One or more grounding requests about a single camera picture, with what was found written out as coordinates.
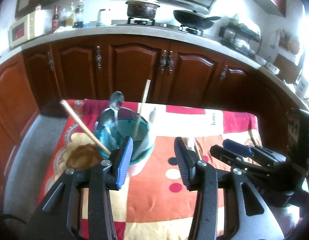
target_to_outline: cabinet handle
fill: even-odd
[[[96,64],[98,66],[98,69],[101,69],[101,61],[102,61],[102,57],[100,53],[100,47],[97,46],[96,47]]]
[[[170,51],[169,53],[169,59],[168,59],[168,68],[169,68],[169,73],[172,73],[173,72],[173,52]]]
[[[161,67],[161,72],[165,71],[165,66],[167,65],[167,51],[164,50],[164,52],[161,55],[161,60],[160,60],[160,67]]]
[[[224,80],[227,76],[227,67],[225,66],[224,69],[222,70],[221,74],[220,74],[220,80]]]
[[[51,71],[53,71],[53,60],[50,52],[48,52],[48,64],[50,66]]]

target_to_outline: metal bolt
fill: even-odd
[[[65,173],[68,174],[68,175],[74,173],[74,168],[67,168],[67,169],[65,170]]]
[[[198,161],[197,163],[201,167],[207,166],[207,163],[205,161]]]
[[[241,169],[238,169],[238,168],[235,168],[235,169],[233,170],[233,172],[234,172],[234,174],[237,174],[237,175],[241,175],[241,174],[242,174]]]
[[[101,162],[101,165],[102,166],[109,166],[111,164],[111,161],[110,160],[103,160],[102,162]]]

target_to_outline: black dot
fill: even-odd
[[[170,165],[172,165],[172,166],[177,165],[177,164],[178,164],[178,163],[177,163],[177,158],[176,158],[176,157],[171,157],[171,158],[169,158],[169,159],[168,159],[168,163],[169,163]]]

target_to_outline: tablecloth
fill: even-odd
[[[108,101],[69,100],[69,104],[93,130],[100,112]],[[125,102],[124,107],[138,110],[140,103]],[[195,138],[203,159],[215,168],[230,167],[210,155],[210,147],[222,145],[229,138],[244,145],[261,145],[257,118],[249,113],[234,113],[213,109],[145,104],[141,115],[148,120],[156,108],[153,124],[157,138],[154,150],[145,167],[136,176],[126,178],[120,191],[110,191],[112,213],[118,240],[184,240],[189,234],[196,202],[196,192],[183,185],[174,155],[175,137]],[[82,131],[68,118],[59,143],[50,161],[38,202],[64,171],[63,159]],[[218,235],[223,233],[224,203],[222,190],[218,192]],[[84,192],[82,233],[88,238],[88,190]]]

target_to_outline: blue gripper pad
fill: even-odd
[[[236,153],[242,157],[253,157],[253,152],[249,146],[242,145],[230,139],[224,140],[222,146],[224,149]]]
[[[121,158],[118,166],[118,175],[116,182],[118,190],[121,189],[122,185],[126,180],[132,151],[133,151],[133,140],[130,136],[126,136],[125,139],[123,140],[123,143],[118,153],[118,157]]]
[[[188,190],[195,190],[193,189],[196,176],[195,163],[199,158],[195,152],[187,150],[181,137],[175,139],[174,150],[183,184]]]

